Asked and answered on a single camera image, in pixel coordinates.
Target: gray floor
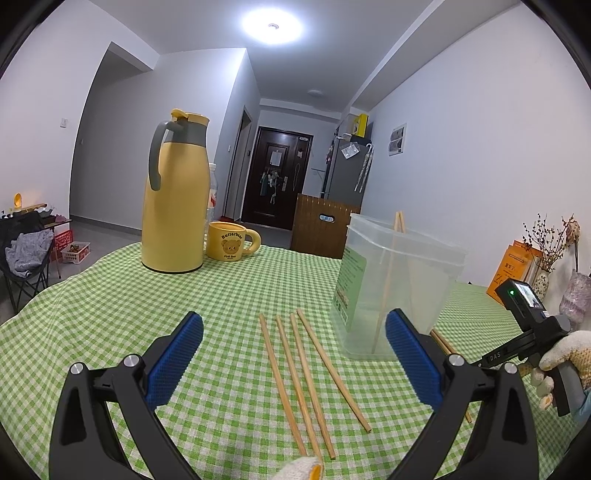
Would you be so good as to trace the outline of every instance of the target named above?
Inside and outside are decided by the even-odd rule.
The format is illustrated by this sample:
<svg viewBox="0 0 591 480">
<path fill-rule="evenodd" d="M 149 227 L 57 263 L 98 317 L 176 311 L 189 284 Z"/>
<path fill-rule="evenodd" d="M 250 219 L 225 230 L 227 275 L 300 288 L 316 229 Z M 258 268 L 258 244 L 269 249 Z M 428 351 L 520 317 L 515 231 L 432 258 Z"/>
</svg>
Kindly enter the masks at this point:
<svg viewBox="0 0 591 480">
<path fill-rule="evenodd" d="M 89 225 L 87 223 L 72 222 L 71 228 L 74 232 L 74 240 L 77 242 L 90 242 L 90 254 L 80 263 L 60 263 L 61 280 L 57 276 L 56 264 L 52 262 L 49 267 L 49 285 L 65 280 L 90 267 L 99 258 L 104 257 L 115 250 L 126 245 L 139 242 L 139 235 L 122 233 L 109 228 Z M 26 304 L 21 300 L 21 308 Z M 6 290 L 3 278 L 0 278 L 0 325 L 14 315 L 12 305 Z"/>
<path fill-rule="evenodd" d="M 288 248 L 291 244 L 291 230 L 282 230 L 270 226 L 256 225 L 254 223 L 242 223 L 246 228 L 251 228 L 261 236 L 263 245 L 269 247 Z"/>
<path fill-rule="evenodd" d="M 291 231 L 270 228 L 262 225 L 244 224 L 247 228 L 256 230 L 264 245 L 271 247 L 289 248 Z M 104 257 L 126 245 L 139 242 L 141 237 L 131 233 L 122 233 L 102 226 L 90 225 L 82 222 L 72 222 L 74 240 L 77 242 L 90 242 L 90 254 L 79 265 L 72 263 L 60 263 L 61 280 L 57 276 L 56 264 L 53 262 L 49 268 L 49 284 L 53 285 L 76 275 L 90 267 L 99 258 Z M 0 325 L 14 315 L 12 305 L 6 290 L 3 278 L 0 278 Z"/>
</svg>

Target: thermos handle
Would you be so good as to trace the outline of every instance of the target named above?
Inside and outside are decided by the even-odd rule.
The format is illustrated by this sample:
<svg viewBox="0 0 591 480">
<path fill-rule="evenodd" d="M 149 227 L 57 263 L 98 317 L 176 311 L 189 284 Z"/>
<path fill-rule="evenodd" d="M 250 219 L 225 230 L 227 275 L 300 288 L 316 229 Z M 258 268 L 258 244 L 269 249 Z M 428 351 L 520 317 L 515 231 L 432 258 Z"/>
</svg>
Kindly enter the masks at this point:
<svg viewBox="0 0 591 480">
<path fill-rule="evenodd" d="M 160 173 L 158 172 L 158 159 L 160 157 L 160 147 L 166 130 L 173 132 L 180 132 L 183 129 L 177 122 L 169 120 L 162 122 L 156 127 L 154 138 L 150 145 L 150 158 L 148 159 L 148 178 L 150 179 L 150 187 L 157 192 L 160 189 Z"/>
</svg>

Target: doorframe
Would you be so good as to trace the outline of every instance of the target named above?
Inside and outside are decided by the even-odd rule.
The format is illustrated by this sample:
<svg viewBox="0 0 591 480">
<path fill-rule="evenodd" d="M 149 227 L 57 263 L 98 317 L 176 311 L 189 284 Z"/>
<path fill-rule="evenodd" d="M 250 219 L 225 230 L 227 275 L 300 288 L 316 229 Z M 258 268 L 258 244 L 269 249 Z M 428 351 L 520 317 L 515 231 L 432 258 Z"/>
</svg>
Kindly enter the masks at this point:
<svg viewBox="0 0 591 480">
<path fill-rule="evenodd" d="M 304 190 L 304 183 L 306 182 L 306 175 L 308 173 L 308 166 L 310 164 L 310 156 L 312 154 L 312 142 L 314 141 L 314 135 L 311 134 L 304 134 L 302 132 L 294 132 L 291 130 L 282 130 L 281 128 L 274 128 L 274 127 L 263 127 L 262 125 L 258 126 L 258 129 L 256 131 L 256 137 L 255 137 L 255 143 L 254 146 L 252 147 L 252 154 L 251 154 L 251 161 L 250 161 L 250 165 L 248 167 L 248 176 L 246 177 L 246 185 L 244 188 L 244 202 L 242 204 L 242 212 L 241 212 L 241 217 L 244 211 L 244 204 L 246 203 L 246 191 L 248 189 L 248 180 L 251 177 L 252 174 L 252 169 L 254 167 L 254 158 L 256 156 L 256 152 L 258 150 L 259 147 L 259 142 L 261 140 L 261 134 L 263 133 L 263 131 L 266 132 L 274 132 L 274 133 L 279 133 L 279 134 L 287 134 L 287 135 L 293 135 L 295 137 L 307 137 L 308 138 L 308 146 L 306 148 L 305 151 L 305 155 L 304 155 L 304 178 L 301 184 L 301 189 L 302 191 Z"/>
<path fill-rule="evenodd" d="M 223 209 L 222 209 L 222 215 L 226 216 L 226 209 L 228 208 L 228 195 L 230 193 L 230 186 L 232 184 L 232 173 L 234 171 L 234 166 L 236 164 L 236 154 L 238 153 L 238 141 L 240 140 L 240 133 L 242 132 L 242 118 L 244 117 L 244 115 L 246 115 L 249 120 L 251 121 L 251 129 L 252 129 L 252 125 L 254 124 L 254 120 L 252 119 L 252 115 L 250 114 L 250 112 L 248 111 L 248 108 L 246 108 L 246 105 L 243 105 L 242 107 L 242 115 L 240 116 L 240 123 L 238 123 L 238 131 L 236 132 L 236 140 L 234 141 L 234 153 L 232 154 L 232 163 L 230 163 L 230 172 L 228 174 L 228 185 L 226 186 L 226 196 L 224 197 L 224 202 L 223 202 Z M 244 150 L 244 156 L 242 157 L 242 164 L 241 164 L 241 168 L 240 168 L 240 173 L 238 174 L 238 181 L 240 181 L 240 176 L 242 176 L 242 170 L 244 169 L 244 164 L 245 164 L 245 158 L 247 157 L 247 152 L 248 152 L 248 138 L 246 139 L 246 148 Z M 252 154 L 254 152 L 254 149 L 251 149 L 251 155 L 249 157 L 249 165 L 248 168 L 250 169 L 250 160 L 252 159 Z M 246 185 L 248 184 L 248 175 L 246 175 L 246 182 L 244 185 L 244 190 L 246 191 Z M 236 210 L 236 204 L 238 202 L 238 192 L 236 192 L 236 200 L 234 202 L 234 211 Z"/>
</svg>

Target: purple vase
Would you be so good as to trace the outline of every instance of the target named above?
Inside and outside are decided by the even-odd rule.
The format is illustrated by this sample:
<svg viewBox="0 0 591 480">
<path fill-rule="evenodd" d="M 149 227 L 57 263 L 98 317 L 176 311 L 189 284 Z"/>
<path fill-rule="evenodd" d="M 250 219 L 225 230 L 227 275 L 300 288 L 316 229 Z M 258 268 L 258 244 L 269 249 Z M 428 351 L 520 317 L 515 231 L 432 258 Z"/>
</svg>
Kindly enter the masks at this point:
<svg viewBox="0 0 591 480">
<path fill-rule="evenodd" d="M 591 302 L 591 277 L 573 270 L 558 310 L 570 320 L 572 330 L 578 330 Z"/>
</svg>

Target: yellow box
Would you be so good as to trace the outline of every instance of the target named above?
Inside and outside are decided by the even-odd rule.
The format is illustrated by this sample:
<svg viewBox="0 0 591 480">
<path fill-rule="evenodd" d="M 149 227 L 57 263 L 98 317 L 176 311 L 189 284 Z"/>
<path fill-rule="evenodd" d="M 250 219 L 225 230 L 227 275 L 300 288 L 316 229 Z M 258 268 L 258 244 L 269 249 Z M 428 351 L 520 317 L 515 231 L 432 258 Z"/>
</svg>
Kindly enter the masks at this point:
<svg viewBox="0 0 591 480">
<path fill-rule="evenodd" d="M 353 135 L 365 137 L 365 129 L 367 126 L 368 116 L 365 113 L 362 113 L 355 119 L 355 123 L 353 124 Z"/>
</svg>

